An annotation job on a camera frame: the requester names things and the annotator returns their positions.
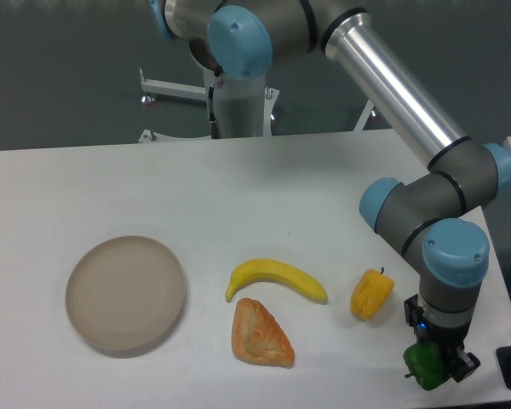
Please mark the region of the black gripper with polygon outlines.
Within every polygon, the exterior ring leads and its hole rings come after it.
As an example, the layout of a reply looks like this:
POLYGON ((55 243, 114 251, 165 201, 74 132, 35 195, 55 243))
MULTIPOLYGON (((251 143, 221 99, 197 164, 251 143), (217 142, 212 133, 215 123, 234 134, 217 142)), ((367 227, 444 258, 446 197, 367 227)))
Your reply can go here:
POLYGON ((480 367, 480 360, 464 349, 469 310, 444 312, 416 294, 404 301, 404 312, 405 322, 418 340, 435 343, 445 350, 445 369, 449 377, 461 382, 480 367))

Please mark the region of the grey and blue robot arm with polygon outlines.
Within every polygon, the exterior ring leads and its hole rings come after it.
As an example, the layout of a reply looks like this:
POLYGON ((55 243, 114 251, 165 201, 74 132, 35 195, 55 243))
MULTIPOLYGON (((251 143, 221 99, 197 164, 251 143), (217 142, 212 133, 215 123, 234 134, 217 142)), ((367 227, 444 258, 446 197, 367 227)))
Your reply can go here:
POLYGON ((419 385, 462 381, 479 360, 464 348, 489 261, 482 230, 462 216, 511 188, 511 155, 480 145, 404 68, 355 1, 152 1, 162 38, 185 39, 210 71, 213 138, 261 136, 263 89, 277 64, 315 49, 340 64, 426 166, 421 179, 372 183, 359 211, 419 274, 405 303, 416 342, 404 353, 419 385))

